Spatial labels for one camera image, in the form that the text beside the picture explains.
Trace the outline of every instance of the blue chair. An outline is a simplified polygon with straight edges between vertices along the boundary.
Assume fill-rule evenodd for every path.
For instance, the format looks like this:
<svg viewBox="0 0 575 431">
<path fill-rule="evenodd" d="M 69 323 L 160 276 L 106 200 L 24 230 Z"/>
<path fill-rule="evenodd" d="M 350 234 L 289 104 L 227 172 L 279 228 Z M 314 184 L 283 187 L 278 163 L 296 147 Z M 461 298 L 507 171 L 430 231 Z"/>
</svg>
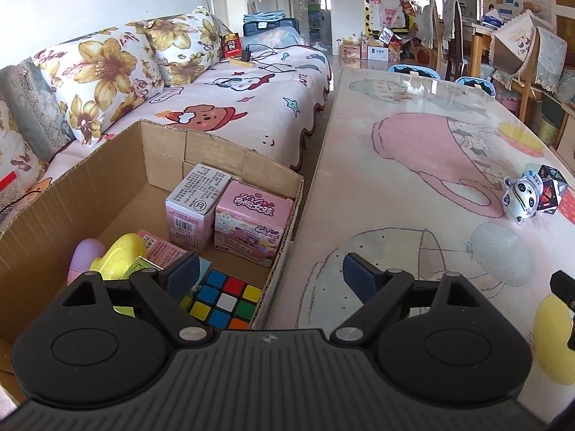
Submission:
<svg viewBox="0 0 575 431">
<path fill-rule="evenodd" d="M 487 92 L 491 97 L 495 97 L 495 86 L 489 81 L 486 81 L 485 79 L 480 79 L 478 77 L 464 76 L 456 80 L 455 83 L 460 85 L 467 85 L 470 87 L 479 86 L 481 87 L 481 89 L 483 89 L 484 92 Z"/>
<path fill-rule="evenodd" d="M 393 65 L 387 69 L 390 73 L 411 74 L 417 73 L 417 76 L 430 77 L 441 81 L 441 76 L 434 69 L 427 66 L 414 66 L 414 65 Z"/>
</svg>

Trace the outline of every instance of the white product box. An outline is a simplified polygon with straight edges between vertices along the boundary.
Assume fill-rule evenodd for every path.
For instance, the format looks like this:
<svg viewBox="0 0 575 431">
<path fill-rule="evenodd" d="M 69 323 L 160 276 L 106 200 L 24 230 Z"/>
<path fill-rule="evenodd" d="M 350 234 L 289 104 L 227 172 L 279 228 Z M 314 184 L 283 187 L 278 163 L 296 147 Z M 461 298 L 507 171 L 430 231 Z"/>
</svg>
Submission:
<svg viewBox="0 0 575 431">
<path fill-rule="evenodd" d="M 202 251 L 213 234 L 216 203 L 232 176 L 198 164 L 166 199 L 170 241 L 189 251 Z"/>
<path fill-rule="evenodd" d="M 389 48 L 383 47 L 367 47 L 367 59 L 368 60 L 378 60 L 378 61 L 388 61 L 389 60 Z"/>
</svg>

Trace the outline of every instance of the charger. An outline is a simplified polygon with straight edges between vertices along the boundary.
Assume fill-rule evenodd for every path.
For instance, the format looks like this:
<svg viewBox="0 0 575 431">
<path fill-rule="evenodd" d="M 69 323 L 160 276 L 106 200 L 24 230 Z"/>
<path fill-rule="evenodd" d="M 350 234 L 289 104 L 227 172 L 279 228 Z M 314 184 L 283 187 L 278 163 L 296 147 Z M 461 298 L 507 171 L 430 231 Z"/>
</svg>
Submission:
<svg viewBox="0 0 575 431">
<path fill-rule="evenodd" d="M 251 51 L 249 50 L 249 46 L 246 47 L 244 50 L 242 50 L 242 52 L 241 52 L 241 60 L 242 60 L 242 61 L 249 61 L 249 60 L 251 60 Z"/>
</svg>

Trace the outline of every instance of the gray cushion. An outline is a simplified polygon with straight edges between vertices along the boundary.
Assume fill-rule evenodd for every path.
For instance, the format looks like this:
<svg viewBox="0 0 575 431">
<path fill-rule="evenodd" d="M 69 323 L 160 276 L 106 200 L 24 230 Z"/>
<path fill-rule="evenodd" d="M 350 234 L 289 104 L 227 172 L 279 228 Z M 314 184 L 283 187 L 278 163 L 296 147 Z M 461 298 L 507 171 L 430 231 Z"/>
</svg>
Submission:
<svg viewBox="0 0 575 431">
<path fill-rule="evenodd" d="M 0 93 L 20 134 L 40 160 L 50 161 L 74 139 L 56 96 L 32 59 L 0 70 Z"/>
</svg>

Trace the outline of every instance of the doorway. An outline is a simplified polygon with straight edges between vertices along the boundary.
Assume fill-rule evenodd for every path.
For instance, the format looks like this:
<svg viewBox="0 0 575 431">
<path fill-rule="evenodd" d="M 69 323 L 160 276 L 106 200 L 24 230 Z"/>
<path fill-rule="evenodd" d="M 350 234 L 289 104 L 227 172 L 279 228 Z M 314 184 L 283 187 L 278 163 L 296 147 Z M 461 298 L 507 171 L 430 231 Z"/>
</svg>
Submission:
<svg viewBox="0 0 575 431">
<path fill-rule="evenodd" d="M 319 44 L 331 54 L 331 0 L 308 0 L 309 44 Z"/>
</svg>

